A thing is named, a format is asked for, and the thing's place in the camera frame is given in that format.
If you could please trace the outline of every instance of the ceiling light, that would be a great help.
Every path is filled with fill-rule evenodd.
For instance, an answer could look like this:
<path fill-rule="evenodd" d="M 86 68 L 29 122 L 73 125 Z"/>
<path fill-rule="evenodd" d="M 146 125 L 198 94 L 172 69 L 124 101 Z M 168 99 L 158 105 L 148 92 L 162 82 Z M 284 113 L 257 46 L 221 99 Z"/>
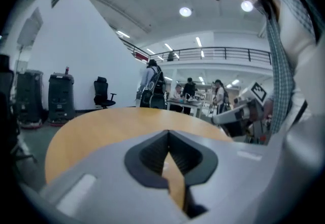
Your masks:
<path fill-rule="evenodd" d="M 199 37 L 197 37 L 197 42 L 198 42 L 198 45 L 199 45 L 200 47 L 202 47 L 201 40 L 200 40 Z"/>
<path fill-rule="evenodd" d="M 190 8 L 182 7 L 182 8 L 179 10 L 179 13 L 181 14 L 181 16 L 189 17 L 189 16 L 192 14 L 192 11 L 191 11 Z"/>
<path fill-rule="evenodd" d="M 126 35 L 125 33 L 121 32 L 121 31 L 117 31 L 117 33 L 118 33 L 119 35 L 123 35 L 123 36 L 125 36 L 125 37 L 127 37 L 127 38 L 130 38 L 130 36 Z"/>
<path fill-rule="evenodd" d="M 239 82 L 239 80 L 234 80 L 234 81 L 232 82 L 232 85 L 236 85 L 238 82 Z"/>
<path fill-rule="evenodd" d="M 170 51 L 172 51 L 173 49 L 167 44 L 167 43 L 165 43 L 165 45 L 166 45 L 166 47 L 170 50 Z"/>
<path fill-rule="evenodd" d="M 147 49 L 147 50 L 150 51 L 152 54 L 154 54 L 154 52 L 152 50 L 149 50 L 149 49 Z"/>
<path fill-rule="evenodd" d="M 242 4 L 241 4 L 241 7 L 245 12 L 250 12 L 254 8 L 252 2 L 248 1 L 248 0 L 243 1 Z"/>

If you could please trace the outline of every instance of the black office chair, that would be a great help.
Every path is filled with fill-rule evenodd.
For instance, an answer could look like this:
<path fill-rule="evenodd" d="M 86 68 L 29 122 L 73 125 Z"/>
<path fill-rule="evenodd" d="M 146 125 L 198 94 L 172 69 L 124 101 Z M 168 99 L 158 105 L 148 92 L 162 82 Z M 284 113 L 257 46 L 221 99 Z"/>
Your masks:
<path fill-rule="evenodd" d="M 9 69 L 9 57 L 0 55 L 0 129 L 4 139 L 2 145 L 10 152 L 11 161 L 15 163 L 22 159 L 32 158 L 32 154 L 24 154 L 19 146 L 18 135 L 20 129 L 17 120 L 15 104 L 10 102 L 10 91 L 14 80 L 14 73 Z"/>
<path fill-rule="evenodd" d="M 111 100 L 107 99 L 108 84 L 106 78 L 98 77 L 93 84 L 95 86 L 95 98 L 93 99 L 95 101 L 95 105 L 100 105 L 102 108 L 107 108 L 116 104 L 116 102 L 113 101 L 113 97 L 116 95 L 115 93 L 111 93 Z"/>

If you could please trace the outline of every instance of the desk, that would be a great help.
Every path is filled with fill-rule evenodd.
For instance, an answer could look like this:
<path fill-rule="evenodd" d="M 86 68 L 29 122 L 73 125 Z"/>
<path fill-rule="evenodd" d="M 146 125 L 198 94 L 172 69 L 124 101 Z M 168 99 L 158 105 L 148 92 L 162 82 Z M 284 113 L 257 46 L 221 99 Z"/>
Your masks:
<path fill-rule="evenodd" d="M 194 117 L 201 118 L 202 115 L 202 102 L 193 101 L 193 102 L 177 102 L 172 100 L 167 100 L 167 110 L 170 110 L 171 105 L 177 105 L 185 108 L 193 108 L 194 109 Z"/>
<path fill-rule="evenodd" d="M 55 134 L 45 158 L 46 181 L 52 181 L 103 146 L 161 130 L 180 130 L 232 141 L 215 126 L 174 111 L 151 108 L 102 109 L 76 117 Z M 162 175 L 169 181 L 171 197 L 182 208 L 184 178 L 170 155 L 166 161 L 168 168 Z"/>

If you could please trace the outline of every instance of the ceiling beam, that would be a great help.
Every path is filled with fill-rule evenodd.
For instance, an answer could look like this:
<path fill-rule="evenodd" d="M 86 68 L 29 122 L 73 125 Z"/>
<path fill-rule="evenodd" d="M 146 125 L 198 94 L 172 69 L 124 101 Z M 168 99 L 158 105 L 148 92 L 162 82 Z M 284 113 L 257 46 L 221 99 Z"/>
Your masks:
<path fill-rule="evenodd" d="M 123 16 L 125 19 L 127 19 L 128 21 L 130 21 L 131 23 L 136 25 L 138 28 L 140 28 L 146 34 L 151 32 L 151 30 L 146 28 L 146 26 L 144 24 L 142 24 L 140 21 L 137 21 L 135 18 L 131 17 L 131 15 L 127 14 L 126 11 L 121 11 L 121 9 L 116 4 L 112 3 L 111 1 L 108 1 L 108 0 L 96 0 L 96 1 L 102 3 L 103 5 L 105 5 L 105 6 L 109 7 L 109 8 L 111 8 L 112 10 L 114 10 L 115 12 L 117 12 L 118 14 Z"/>

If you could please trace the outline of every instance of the white shirt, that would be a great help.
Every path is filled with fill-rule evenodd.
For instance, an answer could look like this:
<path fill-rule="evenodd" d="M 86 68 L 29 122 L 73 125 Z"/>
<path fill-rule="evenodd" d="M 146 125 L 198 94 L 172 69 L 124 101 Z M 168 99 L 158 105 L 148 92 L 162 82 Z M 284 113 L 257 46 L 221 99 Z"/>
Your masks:
<path fill-rule="evenodd" d="M 293 16 L 285 3 L 281 3 L 278 23 L 280 26 L 280 39 L 282 46 L 289 63 L 292 68 L 295 69 L 295 73 L 297 73 L 300 66 L 313 55 L 316 45 L 315 41 L 313 40 L 312 35 L 310 35 Z M 292 91 L 291 110 L 282 125 L 286 130 L 291 127 L 304 100 L 305 98 L 301 93 L 299 86 L 296 84 L 295 89 Z M 310 116 L 311 112 L 307 108 L 300 121 L 306 120 Z"/>
<path fill-rule="evenodd" d="M 219 95 L 222 95 L 221 100 L 217 103 L 217 105 L 221 105 L 223 103 L 223 95 L 224 95 L 224 89 L 223 87 L 220 87 L 217 91 L 217 95 L 215 96 L 217 98 L 217 100 L 219 99 Z"/>
<path fill-rule="evenodd" d="M 171 90 L 168 99 L 177 100 L 181 98 L 181 94 L 176 91 L 176 89 Z"/>

